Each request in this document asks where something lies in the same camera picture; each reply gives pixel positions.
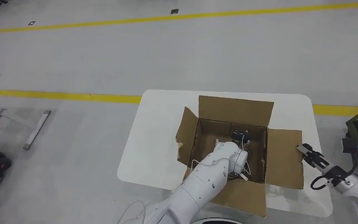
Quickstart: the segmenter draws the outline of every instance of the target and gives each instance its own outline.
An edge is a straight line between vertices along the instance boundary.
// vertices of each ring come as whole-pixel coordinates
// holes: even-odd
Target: metal stand leg
[[[32,143],[34,142],[37,134],[39,134],[40,129],[44,125],[44,123],[47,120],[47,117],[50,115],[50,113],[51,113],[50,110],[46,110],[44,112],[44,114],[42,115],[42,117],[40,118],[39,122],[37,124],[34,124],[34,123],[24,119],[24,118],[21,118],[21,117],[17,116],[16,114],[10,113],[6,109],[0,109],[0,116],[3,116],[4,118],[7,118],[7,119],[12,120],[14,122],[17,122],[19,124],[22,124],[22,125],[30,128],[32,130],[32,133],[31,133],[30,137],[28,138],[28,140],[26,141],[25,145],[23,146],[24,150],[29,150],[30,149]]]

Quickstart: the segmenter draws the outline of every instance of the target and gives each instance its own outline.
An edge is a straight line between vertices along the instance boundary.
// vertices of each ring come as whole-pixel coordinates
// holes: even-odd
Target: green object
[[[358,143],[358,114],[346,122],[348,127],[347,137]]]

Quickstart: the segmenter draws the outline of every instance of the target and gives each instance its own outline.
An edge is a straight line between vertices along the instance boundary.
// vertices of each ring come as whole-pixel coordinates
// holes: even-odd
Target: small black object
[[[231,134],[231,138],[233,140],[233,142],[242,142],[245,144],[249,141],[249,135],[247,132],[240,132],[239,130],[234,130],[233,133]]]
[[[343,138],[342,145],[343,145],[343,153],[358,152],[357,142],[351,138]]]
[[[8,1],[7,1],[7,0],[0,0],[0,6],[1,6],[3,3],[4,3],[4,4],[7,4]]]
[[[0,182],[5,176],[6,170],[9,169],[10,167],[11,167],[11,160],[0,152]]]
[[[177,9],[175,9],[175,10],[172,10],[171,12],[170,12],[170,14],[178,14],[179,13],[179,9],[177,8]]]
[[[358,144],[358,114],[346,122],[348,132],[347,138],[352,138]]]

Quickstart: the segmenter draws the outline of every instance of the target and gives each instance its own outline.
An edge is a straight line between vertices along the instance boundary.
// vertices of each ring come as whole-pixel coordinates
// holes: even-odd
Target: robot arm
[[[230,173],[241,175],[247,152],[233,142],[220,143],[168,199],[148,208],[145,224],[188,224],[224,188]]]
[[[357,167],[356,152],[352,152],[354,166],[349,172],[346,172],[339,166],[327,161],[321,153],[314,151],[309,144],[298,145],[297,150],[303,153],[304,161],[322,173],[321,176],[315,178],[311,183],[313,190],[321,190],[326,186],[330,186],[343,196],[358,198],[358,176],[353,173]],[[316,187],[315,183],[323,178],[327,179],[327,182]]]

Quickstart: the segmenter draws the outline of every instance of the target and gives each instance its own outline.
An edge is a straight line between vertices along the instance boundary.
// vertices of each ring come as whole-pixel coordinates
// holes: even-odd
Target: box flap
[[[198,118],[187,107],[184,108],[183,117],[176,134],[178,147],[178,161],[188,165],[192,146],[195,140],[195,132]]]
[[[211,201],[261,217],[266,216],[265,185],[241,179],[229,180]]]
[[[303,154],[300,130],[267,130],[266,183],[285,188],[303,189]]]
[[[199,96],[199,118],[267,127],[274,102]]]

